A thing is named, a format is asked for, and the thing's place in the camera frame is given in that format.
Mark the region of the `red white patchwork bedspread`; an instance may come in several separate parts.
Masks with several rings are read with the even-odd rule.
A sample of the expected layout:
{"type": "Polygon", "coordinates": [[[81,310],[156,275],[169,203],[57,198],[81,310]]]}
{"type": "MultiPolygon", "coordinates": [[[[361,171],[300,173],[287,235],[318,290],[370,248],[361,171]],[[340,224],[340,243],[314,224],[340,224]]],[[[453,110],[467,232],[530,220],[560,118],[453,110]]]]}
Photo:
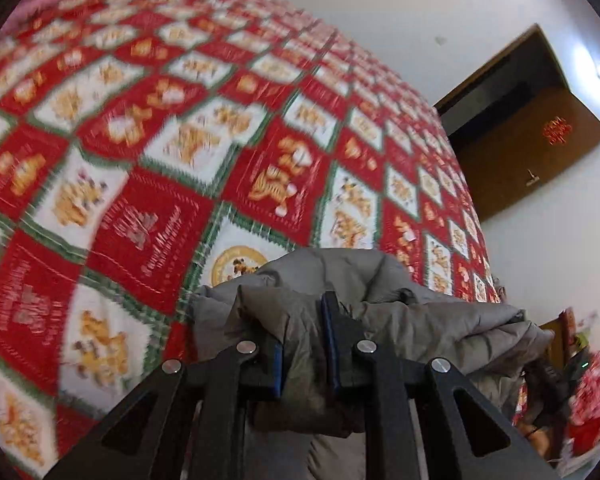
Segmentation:
{"type": "Polygon", "coordinates": [[[273,0],[62,0],[0,38],[0,449],[39,479],[163,358],[200,286],[299,248],[498,302],[436,111],[273,0]]]}

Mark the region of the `red double-happiness door sticker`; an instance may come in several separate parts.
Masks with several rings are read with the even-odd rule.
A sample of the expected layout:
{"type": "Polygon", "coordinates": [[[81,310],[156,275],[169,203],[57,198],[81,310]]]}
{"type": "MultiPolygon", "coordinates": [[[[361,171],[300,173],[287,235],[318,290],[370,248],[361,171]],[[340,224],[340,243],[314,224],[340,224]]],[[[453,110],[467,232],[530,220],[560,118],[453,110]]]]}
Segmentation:
{"type": "Polygon", "coordinates": [[[564,145],[570,133],[572,133],[572,125],[559,116],[549,120],[542,130],[542,135],[551,146],[564,145]]]}

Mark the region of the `brown wooden dresser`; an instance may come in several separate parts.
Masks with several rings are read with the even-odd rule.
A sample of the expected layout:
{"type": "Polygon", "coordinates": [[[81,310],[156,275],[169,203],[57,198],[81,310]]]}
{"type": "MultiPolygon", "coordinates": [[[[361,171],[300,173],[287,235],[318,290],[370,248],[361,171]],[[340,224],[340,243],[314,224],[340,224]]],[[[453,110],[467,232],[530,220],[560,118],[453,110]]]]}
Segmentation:
{"type": "MultiPolygon", "coordinates": [[[[563,368],[577,353],[576,328],[577,320],[572,307],[562,310],[557,318],[542,325],[543,330],[551,330],[554,333],[554,339],[547,348],[543,359],[547,359],[558,370],[563,368]]],[[[568,418],[544,419],[548,442],[550,442],[545,458],[550,464],[555,465],[559,458],[568,418]]]]}

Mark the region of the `grey puffer jacket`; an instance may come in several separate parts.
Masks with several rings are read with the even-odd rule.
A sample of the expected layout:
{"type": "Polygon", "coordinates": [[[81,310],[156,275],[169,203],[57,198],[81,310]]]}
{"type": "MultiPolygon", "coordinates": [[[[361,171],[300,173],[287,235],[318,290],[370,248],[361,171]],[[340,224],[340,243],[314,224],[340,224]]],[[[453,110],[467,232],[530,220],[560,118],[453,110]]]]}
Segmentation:
{"type": "Polygon", "coordinates": [[[362,420],[325,396],[326,358],[320,301],[334,292],[340,311],[368,339],[397,356],[445,358],[505,415],[516,405],[524,366],[552,334],[509,304],[467,302],[416,284],[392,255],[365,249],[301,248],[257,272],[200,286],[187,313],[199,357],[266,330],[284,347],[279,400],[257,408],[246,437],[249,479],[361,479],[362,420]]]}

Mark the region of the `brown wooden door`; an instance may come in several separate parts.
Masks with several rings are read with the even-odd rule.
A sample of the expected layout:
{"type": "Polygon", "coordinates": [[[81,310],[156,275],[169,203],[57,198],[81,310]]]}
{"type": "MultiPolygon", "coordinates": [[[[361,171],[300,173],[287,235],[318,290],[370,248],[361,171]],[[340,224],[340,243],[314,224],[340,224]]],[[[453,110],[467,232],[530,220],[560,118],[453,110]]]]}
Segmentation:
{"type": "Polygon", "coordinates": [[[461,136],[456,157],[478,218],[486,221],[559,176],[600,144],[600,120],[567,88],[545,88],[497,125],[461,136]],[[551,146],[543,126],[555,116],[572,125],[551,146]],[[526,187],[528,170],[540,177],[526,187]]]}

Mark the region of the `dark wooden door frame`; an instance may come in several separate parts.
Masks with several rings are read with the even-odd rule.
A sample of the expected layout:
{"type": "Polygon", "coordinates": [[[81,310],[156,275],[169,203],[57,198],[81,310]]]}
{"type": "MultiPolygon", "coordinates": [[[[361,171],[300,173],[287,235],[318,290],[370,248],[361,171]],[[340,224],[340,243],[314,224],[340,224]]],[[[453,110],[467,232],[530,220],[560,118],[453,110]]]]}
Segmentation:
{"type": "Polygon", "coordinates": [[[569,84],[543,29],[533,24],[434,108],[446,134],[457,138],[490,114],[508,116],[541,90],[552,87],[568,88],[569,84]]]}

